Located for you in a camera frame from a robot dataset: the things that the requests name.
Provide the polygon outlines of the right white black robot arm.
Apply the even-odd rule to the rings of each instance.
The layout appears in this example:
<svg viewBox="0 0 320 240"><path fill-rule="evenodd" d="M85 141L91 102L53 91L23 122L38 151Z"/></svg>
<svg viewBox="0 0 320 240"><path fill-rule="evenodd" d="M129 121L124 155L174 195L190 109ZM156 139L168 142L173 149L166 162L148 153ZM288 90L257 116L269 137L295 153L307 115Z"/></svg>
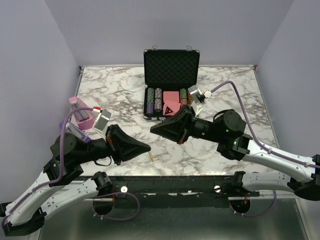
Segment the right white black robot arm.
<svg viewBox="0 0 320 240"><path fill-rule="evenodd" d="M241 196L257 190L280 190L309 200L320 199L320 156L301 156L273 148L246 134L247 124L233 109L223 110L213 121L196 117L184 105L175 115L150 128L179 145L188 138L217 143L217 152L228 160L255 163L273 169L274 173L244 173L230 183L230 191Z"/></svg>

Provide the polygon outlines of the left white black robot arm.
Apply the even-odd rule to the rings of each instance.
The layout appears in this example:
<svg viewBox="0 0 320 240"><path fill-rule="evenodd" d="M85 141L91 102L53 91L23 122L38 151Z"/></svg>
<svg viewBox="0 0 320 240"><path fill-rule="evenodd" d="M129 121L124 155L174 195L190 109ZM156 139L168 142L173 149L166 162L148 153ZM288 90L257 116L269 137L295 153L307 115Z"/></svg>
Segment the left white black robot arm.
<svg viewBox="0 0 320 240"><path fill-rule="evenodd" d="M148 144L127 135L117 124L107 127L104 138L84 141L72 133L59 136L50 147L52 159L22 196L0 205L5 236L27 236L43 227L45 220L69 205L88 198L113 197L115 190L105 172L58 194L84 171L82 164L109 158L116 165L151 150Z"/></svg>

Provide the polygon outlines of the yellow key tag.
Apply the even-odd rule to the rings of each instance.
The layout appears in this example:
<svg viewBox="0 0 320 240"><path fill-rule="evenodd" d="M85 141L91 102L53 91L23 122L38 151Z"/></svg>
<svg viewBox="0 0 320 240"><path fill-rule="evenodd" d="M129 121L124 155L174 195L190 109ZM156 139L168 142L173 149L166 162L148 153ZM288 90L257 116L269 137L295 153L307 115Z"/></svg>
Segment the yellow key tag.
<svg viewBox="0 0 320 240"><path fill-rule="evenodd" d="M152 162L154 162L154 157L153 157L153 155L152 155L151 151L149 151L149 152L148 152L148 155L149 155L149 157L150 157L151 161L152 161Z"/></svg>

